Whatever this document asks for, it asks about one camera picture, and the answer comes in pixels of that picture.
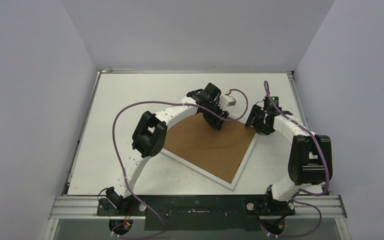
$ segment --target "black bracket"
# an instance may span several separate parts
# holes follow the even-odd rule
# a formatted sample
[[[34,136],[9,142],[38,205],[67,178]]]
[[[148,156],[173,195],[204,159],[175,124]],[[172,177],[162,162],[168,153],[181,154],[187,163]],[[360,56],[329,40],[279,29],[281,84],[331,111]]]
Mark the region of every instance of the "black bracket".
[[[332,145],[330,137],[315,135],[327,163],[329,179],[332,179]],[[297,135],[292,139],[287,171],[295,185],[318,185],[326,181],[325,168],[316,145],[310,136]]]
[[[146,111],[142,114],[131,137],[133,139],[132,147],[142,154],[142,158],[153,157],[163,149],[166,135],[166,122],[159,120],[155,114]]]
[[[284,111],[279,106],[279,97],[271,97],[274,104],[286,115],[293,115],[290,111]],[[251,113],[246,120],[245,127],[253,127],[258,134],[269,135],[275,132],[273,125],[275,123],[275,117],[280,114],[273,106],[268,97],[264,97],[264,107],[254,104],[251,108]]]
[[[132,207],[132,216],[144,216],[145,211],[139,210],[140,203],[132,196],[123,198],[114,191],[114,187],[109,187],[105,191],[105,197],[99,199],[99,205],[96,210],[97,216],[125,216]]]
[[[186,94],[186,97],[192,98],[195,100],[196,104],[203,106],[210,111],[214,112],[218,116],[222,118],[227,118],[229,116],[228,111],[223,111],[218,105],[218,98],[222,94],[222,91],[218,87],[216,87],[211,82],[207,84],[207,86],[202,89],[198,89],[195,91],[190,91]],[[222,129],[222,125],[224,120],[212,115],[206,110],[198,109],[197,113],[202,113],[205,121],[216,130]]]

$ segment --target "metal bar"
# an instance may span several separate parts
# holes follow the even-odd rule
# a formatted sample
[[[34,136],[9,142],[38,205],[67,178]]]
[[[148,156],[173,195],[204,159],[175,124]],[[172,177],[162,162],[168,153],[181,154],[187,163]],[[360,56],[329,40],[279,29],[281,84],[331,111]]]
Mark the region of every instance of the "metal bar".
[[[184,70],[149,70],[149,69],[102,69],[102,74],[284,74],[285,70],[264,69],[225,69],[206,67],[201,69]]]
[[[341,240],[351,240],[351,234],[348,230],[347,222],[345,218],[335,218],[336,226]]]
[[[95,94],[97,93],[98,83],[99,83],[100,78],[101,78],[101,71],[98,71],[98,73],[96,75],[95,85],[93,86],[92,95],[90,96],[89,107],[87,109],[86,117],[84,119],[83,126],[81,127],[80,138],[78,140],[77,148],[75,150],[73,163],[72,163],[71,169],[70,169],[70,174],[68,175],[68,180],[67,180],[68,184],[71,183],[72,178],[73,178],[74,169],[76,167],[77,158],[79,156],[80,146],[82,145],[83,136],[85,135],[86,126],[88,124],[89,116],[91,114],[92,104],[94,103]]]
[[[297,196],[300,202],[315,205],[320,209],[323,218],[346,218],[341,196]],[[55,198],[50,219],[124,219],[124,216],[97,216],[98,201],[95,196],[57,196]],[[295,216],[291,218],[318,218],[318,212],[308,206],[295,204]],[[129,219],[144,219],[144,216],[128,217]],[[260,216],[270,219],[271,216]]]
[[[43,235],[43,240],[53,240],[55,236],[55,231],[57,230],[57,226],[58,219],[49,219],[47,221],[45,234]]]
[[[304,114],[303,105],[301,104],[300,97],[298,96],[297,86],[295,85],[294,75],[291,71],[287,72],[290,88],[292,89],[293,97],[295,98],[296,107],[298,108],[299,117],[301,118],[302,124],[309,128],[309,123],[307,121],[306,115]]]

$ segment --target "cork board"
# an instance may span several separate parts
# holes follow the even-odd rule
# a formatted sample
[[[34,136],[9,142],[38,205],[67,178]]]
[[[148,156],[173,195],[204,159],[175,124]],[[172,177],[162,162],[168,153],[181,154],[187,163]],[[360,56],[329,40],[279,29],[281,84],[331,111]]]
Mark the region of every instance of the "cork board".
[[[168,130],[161,152],[233,189],[255,140],[255,130],[242,122],[225,121],[215,130],[199,113]]]

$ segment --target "black mounting bracket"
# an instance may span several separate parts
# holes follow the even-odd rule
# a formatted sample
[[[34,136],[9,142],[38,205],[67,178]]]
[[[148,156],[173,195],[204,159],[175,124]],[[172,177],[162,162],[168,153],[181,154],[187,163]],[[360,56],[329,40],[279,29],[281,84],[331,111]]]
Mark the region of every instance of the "black mounting bracket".
[[[222,91],[218,87],[216,87],[211,82],[207,84],[207,86],[202,90],[198,89],[195,91],[190,91],[186,94],[186,97],[192,98],[195,100],[196,104],[203,106],[210,111],[214,112],[218,116],[222,118],[227,118],[229,116],[228,111],[223,111],[219,106],[217,99],[222,94]],[[206,110],[198,109],[197,113],[202,113],[205,121],[216,130],[222,129],[222,125],[224,120],[212,115]]]
[[[284,111],[279,106],[279,97],[271,97],[274,104],[286,115],[293,115],[290,111]],[[280,114],[273,106],[268,97],[264,97],[264,107],[254,104],[251,108],[251,113],[246,120],[245,127],[253,127],[258,134],[269,135],[275,132],[273,125],[275,123],[275,117]]]
[[[166,122],[159,120],[155,114],[146,111],[142,114],[131,137],[133,139],[132,147],[142,154],[142,158],[153,157],[163,149],[166,135]]]
[[[329,179],[332,179],[332,145],[330,137],[315,135],[327,163]],[[295,185],[318,185],[326,181],[325,168],[316,145],[310,136],[293,136],[287,171]]]
[[[125,216],[132,206],[133,217],[145,215],[145,230],[162,230],[159,218],[133,197],[122,198],[110,188],[107,198],[101,198],[97,216]],[[261,231],[260,216],[290,216],[295,211],[288,202],[273,200],[271,193],[261,195],[199,195],[199,196],[139,196],[163,217],[168,231],[210,231],[244,229]]]

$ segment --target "glass panel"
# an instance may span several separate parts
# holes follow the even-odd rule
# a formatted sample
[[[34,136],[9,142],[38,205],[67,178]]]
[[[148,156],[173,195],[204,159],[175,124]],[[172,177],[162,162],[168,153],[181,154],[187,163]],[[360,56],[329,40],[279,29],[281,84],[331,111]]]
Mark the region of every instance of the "glass panel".
[[[301,234],[314,228],[317,224],[316,218],[289,218],[286,219],[286,229],[284,235]],[[108,219],[60,219],[56,228],[54,240],[114,240],[110,238]],[[126,236],[143,236],[155,233],[155,231],[144,231],[145,220],[135,220],[132,229]],[[229,229],[224,231],[166,231],[161,237],[179,240],[226,240],[226,239],[247,239],[262,240],[266,239],[263,231],[244,231],[242,229]],[[322,220],[320,228],[306,237],[288,238],[299,240],[340,240],[338,228],[334,218]]]

